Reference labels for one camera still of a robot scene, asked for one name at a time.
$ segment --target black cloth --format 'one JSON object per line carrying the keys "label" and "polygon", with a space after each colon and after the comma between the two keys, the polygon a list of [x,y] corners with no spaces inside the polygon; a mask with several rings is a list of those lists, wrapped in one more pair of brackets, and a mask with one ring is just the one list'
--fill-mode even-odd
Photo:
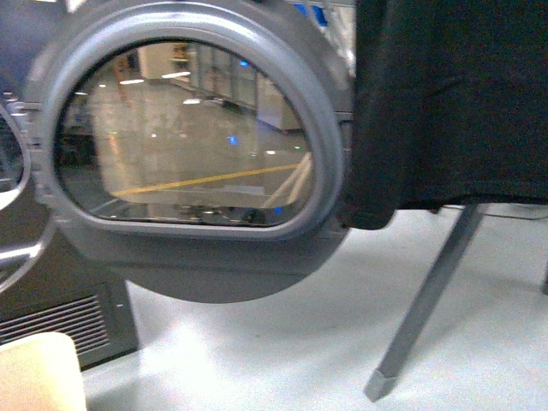
{"label": "black cloth", "polygon": [[359,0],[347,223],[548,202],[548,6]]}

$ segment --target beige object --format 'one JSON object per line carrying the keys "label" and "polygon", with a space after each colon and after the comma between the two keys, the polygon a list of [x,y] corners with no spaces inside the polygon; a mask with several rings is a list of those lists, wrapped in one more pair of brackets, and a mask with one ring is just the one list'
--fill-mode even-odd
{"label": "beige object", "polygon": [[301,129],[301,122],[295,112],[285,100],[285,97],[278,91],[270,79],[263,75],[258,76],[257,84],[257,118],[270,124],[278,130]]}
{"label": "beige object", "polygon": [[174,43],[144,45],[137,49],[139,53],[140,74],[145,79],[161,79],[162,75],[173,74],[176,70],[173,58]]}
{"label": "beige object", "polygon": [[69,336],[46,332],[0,346],[0,411],[85,411]]}

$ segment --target dryer door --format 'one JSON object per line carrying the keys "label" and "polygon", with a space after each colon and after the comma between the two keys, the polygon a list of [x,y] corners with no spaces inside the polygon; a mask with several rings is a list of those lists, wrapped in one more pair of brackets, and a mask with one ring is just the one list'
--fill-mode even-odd
{"label": "dryer door", "polygon": [[283,0],[88,2],[27,79],[39,197],[81,253],[149,289],[275,293],[346,234],[350,87]]}

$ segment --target yellow line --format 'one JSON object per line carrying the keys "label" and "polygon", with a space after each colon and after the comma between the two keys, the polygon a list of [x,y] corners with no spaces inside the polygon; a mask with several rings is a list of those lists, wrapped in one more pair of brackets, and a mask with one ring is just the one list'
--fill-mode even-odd
{"label": "yellow line", "polygon": [[115,191],[114,193],[112,193],[112,195],[114,195],[115,197],[120,197],[128,194],[150,193],[151,191],[159,191],[159,190],[165,190],[168,188],[178,188],[178,187],[184,187],[184,186],[193,186],[194,184],[202,184],[204,182],[218,182],[221,180],[229,180],[231,178],[256,176],[259,174],[275,173],[276,171],[292,170],[292,169],[296,169],[298,166],[299,166],[298,164],[278,165],[277,167],[270,167],[268,169],[240,171],[238,173],[222,174],[220,176],[196,178],[194,180],[186,180],[184,182],[169,182],[167,184],[158,184],[156,186],[150,186],[150,187],[130,188],[128,190]]}

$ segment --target gray metal leg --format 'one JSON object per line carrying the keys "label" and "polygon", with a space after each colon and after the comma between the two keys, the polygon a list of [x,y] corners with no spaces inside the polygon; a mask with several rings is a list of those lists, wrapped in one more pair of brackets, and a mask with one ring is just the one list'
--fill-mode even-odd
{"label": "gray metal leg", "polygon": [[542,288],[542,292],[548,295],[548,267],[546,267],[546,280],[545,280],[545,285]]}
{"label": "gray metal leg", "polygon": [[371,401],[375,402],[387,396],[396,385],[398,374],[409,352],[419,338],[468,243],[480,225],[484,208],[483,205],[469,205],[457,220],[382,362],[366,385],[365,393]]}

